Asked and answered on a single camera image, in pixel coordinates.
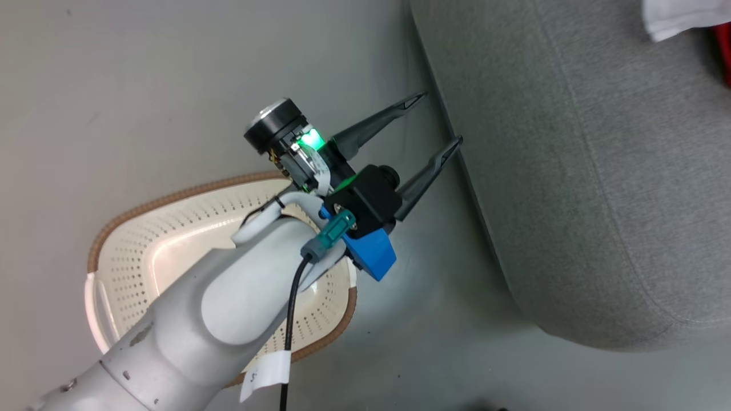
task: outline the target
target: green led light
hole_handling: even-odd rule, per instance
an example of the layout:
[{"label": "green led light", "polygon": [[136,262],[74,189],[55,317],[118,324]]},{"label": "green led light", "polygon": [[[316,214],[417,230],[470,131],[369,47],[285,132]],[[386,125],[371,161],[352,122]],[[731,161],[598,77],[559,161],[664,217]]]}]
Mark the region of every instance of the green led light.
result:
[{"label": "green led light", "polygon": [[325,140],[320,137],[320,134],[317,132],[317,130],[310,129],[310,131],[302,135],[302,138],[300,139],[300,144],[310,146],[315,150],[320,150],[320,148],[325,145]]}]

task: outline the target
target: perforated basket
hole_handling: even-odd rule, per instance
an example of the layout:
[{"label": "perforated basket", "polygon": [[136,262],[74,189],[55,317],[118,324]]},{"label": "perforated basket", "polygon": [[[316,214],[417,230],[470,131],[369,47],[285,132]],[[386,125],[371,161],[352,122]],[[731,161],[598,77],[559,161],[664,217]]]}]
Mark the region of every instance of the perforated basket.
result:
[{"label": "perforated basket", "polygon": [[[244,216],[289,184],[279,173],[230,178],[168,195],[109,222],[91,247],[84,290],[89,327],[99,349],[108,351],[205,253],[233,248],[230,237]],[[296,205],[284,212],[315,227]],[[301,293],[292,360],[334,341],[348,326],[356,299],[355,267],[346,259]],[[284,324],[257,357],[282,349]],[[242,381],[243,374],[231,385]]]}]

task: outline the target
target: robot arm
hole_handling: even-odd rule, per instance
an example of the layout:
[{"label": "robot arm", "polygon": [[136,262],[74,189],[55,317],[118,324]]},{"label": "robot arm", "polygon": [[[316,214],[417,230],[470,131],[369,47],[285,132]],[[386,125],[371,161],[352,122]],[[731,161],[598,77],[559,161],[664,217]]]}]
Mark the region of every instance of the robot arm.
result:
[{"label": "robot arm", "polygon": [[[261,154],[268,153],[296,190],[265,205],[233,235],[236,248],[207,253],[97,363],[31,409],[203,410],[285,318],[303,257],[311,263],[299,291],[343,256],[380,280],[395,262],[388,234],[462,140],[451,142],[400,190],[390,167],[369,165],[355,173],[346,159],[424,96],[408,97],[327,142],[291,100],[264,109],[245,137]],[[281,215],[291,203],[305,211],[320,234]]]}]

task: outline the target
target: red object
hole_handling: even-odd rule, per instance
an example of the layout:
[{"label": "red object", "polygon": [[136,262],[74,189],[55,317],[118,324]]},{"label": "red object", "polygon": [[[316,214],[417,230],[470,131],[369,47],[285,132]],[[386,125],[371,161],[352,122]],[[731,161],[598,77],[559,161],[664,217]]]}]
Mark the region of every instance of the red object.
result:
[{"label": "red object", "polygon": [[713,27],[719,41],[721,57],[724,59],[724,80],[731,87],[731,23]]}]

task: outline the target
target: gray fabric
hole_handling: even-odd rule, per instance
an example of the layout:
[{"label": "gray fabric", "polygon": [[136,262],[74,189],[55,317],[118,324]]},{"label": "gray fabric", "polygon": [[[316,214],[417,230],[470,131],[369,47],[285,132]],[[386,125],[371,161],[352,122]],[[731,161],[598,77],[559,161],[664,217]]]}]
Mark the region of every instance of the gray fabric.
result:
[{"label": "gray fabric", "polygon": [[731,91],[637,0],[419,0],[496,253],[548,333],[647,350],[731,330]]}]

